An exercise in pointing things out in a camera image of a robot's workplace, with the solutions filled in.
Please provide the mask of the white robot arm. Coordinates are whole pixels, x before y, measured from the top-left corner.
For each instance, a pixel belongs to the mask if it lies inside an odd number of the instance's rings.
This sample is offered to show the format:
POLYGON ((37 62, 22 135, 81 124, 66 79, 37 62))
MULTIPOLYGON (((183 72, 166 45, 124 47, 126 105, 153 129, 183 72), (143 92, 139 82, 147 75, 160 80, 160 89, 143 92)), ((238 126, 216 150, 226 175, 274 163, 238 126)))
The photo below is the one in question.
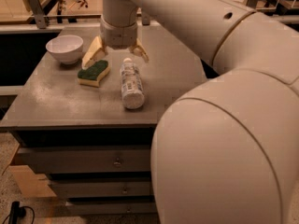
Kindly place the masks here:
POLYGON ((298 34, 230 0, 103 1, 107 46, 127 46, 140 7, 217 72, 156 127, 161 224, 286 224, 298 176, 298 34))

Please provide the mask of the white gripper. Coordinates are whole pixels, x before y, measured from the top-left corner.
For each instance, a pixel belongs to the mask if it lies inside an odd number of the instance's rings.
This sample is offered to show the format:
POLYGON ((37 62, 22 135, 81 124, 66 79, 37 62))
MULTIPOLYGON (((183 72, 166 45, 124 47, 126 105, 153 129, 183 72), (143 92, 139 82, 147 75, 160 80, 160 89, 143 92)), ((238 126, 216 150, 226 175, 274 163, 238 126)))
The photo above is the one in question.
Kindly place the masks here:
POLYGON ((137 24, 116 26, 109 24, 104 17, 100 20, 100 36, 96 36, 82 58, 83 69, 88 69, 107 55, 106 48, 128 49, 145 63, 149 61, 148 53, 137 39, 137 24))

